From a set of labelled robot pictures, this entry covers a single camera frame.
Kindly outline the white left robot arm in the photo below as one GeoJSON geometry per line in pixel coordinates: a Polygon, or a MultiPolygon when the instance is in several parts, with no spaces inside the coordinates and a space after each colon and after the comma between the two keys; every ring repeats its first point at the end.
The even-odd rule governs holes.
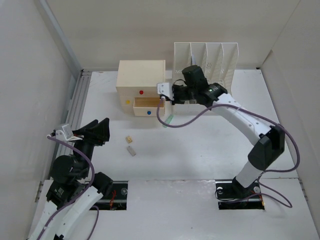
{"type": "Polygon", "coordinates": [[[81,218],[98,200],[111,195],[113,180],[96,172],[92,163],[95,147],[110,140],[110,120],[97,119],[72,130],[65,123],[56,127],[47,139],[71,149],[52,164],[53,179],[41,217],[29,236],[31,240],[68,240],[81,218]]]}

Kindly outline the grey eraser block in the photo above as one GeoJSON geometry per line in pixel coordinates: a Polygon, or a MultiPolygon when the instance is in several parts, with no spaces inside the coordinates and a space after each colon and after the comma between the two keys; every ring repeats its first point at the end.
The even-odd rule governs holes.
{"type": "Polygon", "coordinates": [[[127,150],[128,150],[128,152],[130,153],[130,155],[131,155],[132,157],[134,157],[134,156],[136,155],[135,150],[134,150],[131,146],[128,146],[128,147],[127,147],[127,150]]]}

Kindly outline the small tan eraser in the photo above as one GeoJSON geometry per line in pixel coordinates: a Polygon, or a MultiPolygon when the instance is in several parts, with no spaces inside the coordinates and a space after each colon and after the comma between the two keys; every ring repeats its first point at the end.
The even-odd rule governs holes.
{"type": "Polygon", "coordinates": [[[133,140],[132,140],[132,138],[131,138],[130,136],[127,136],[127,137],[125,138],[125,140],[127,141],[128,144],[130,144],[130,143],[133,142],[133,140]]]}

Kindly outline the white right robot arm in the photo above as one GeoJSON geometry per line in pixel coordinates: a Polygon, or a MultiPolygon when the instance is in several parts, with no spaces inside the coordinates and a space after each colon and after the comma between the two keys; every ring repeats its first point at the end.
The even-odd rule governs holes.
{"type": "Polygon", "coordinates": [[[194,100],[226,119],[253,145],[248,161],[232,181],[232,193],[243,197],[252,183],[284,152],[285,132],[275,124],[261,122],[242,109],[220,84],[209,84],[200,66],[182,70],[184,85],[173,85],[173,104],[194,100]]]}

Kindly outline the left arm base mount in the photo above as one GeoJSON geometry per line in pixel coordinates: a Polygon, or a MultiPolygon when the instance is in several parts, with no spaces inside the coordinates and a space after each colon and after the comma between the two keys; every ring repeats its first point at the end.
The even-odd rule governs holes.
{"type": "Polygon", "coordinates": [[[95,202],[101,211],[125,211],[127,209],[128,181],[115,181],[111,192],[95,202]]]}

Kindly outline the beige wooden drawer cabinet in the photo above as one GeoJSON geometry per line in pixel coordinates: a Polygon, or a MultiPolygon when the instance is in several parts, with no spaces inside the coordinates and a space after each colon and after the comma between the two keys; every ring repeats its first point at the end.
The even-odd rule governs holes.
{"type": "Polygon", "coordinates": [[[124,113],[135,117],[165,114],[165,103],[157,92],[157,84],[166,80],[165,60],[120,60],[116,91],[124,113]]]}

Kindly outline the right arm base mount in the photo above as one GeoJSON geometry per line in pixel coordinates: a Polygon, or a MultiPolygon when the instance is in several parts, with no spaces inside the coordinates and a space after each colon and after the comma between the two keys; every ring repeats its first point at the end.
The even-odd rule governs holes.
{"type": "Polygon", "coordinates": [[[215,197],[219,210],[264,210],[260,185],[255,181],[247,188],[237,185],[232,179],[215,181],[215,197]]]}

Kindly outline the green highlighter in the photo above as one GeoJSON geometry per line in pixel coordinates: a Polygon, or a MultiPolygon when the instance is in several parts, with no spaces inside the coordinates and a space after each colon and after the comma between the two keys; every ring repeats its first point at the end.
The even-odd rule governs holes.
{"type": "Polygon", "coordinates": [[[170,114],[164,121],[163,127],[167,128],[168,125],[172,122],[174,116],[172,114],[170,114]]]}

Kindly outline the grey setup guide booklet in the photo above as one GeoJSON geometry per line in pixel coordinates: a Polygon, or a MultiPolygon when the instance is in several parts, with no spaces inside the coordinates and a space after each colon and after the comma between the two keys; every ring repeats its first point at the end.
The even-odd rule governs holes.
{"type": "Polygon", "coordinates": [[[196,65],[196,58],[193,54],[191,55],[191,65],[196,65]]]}

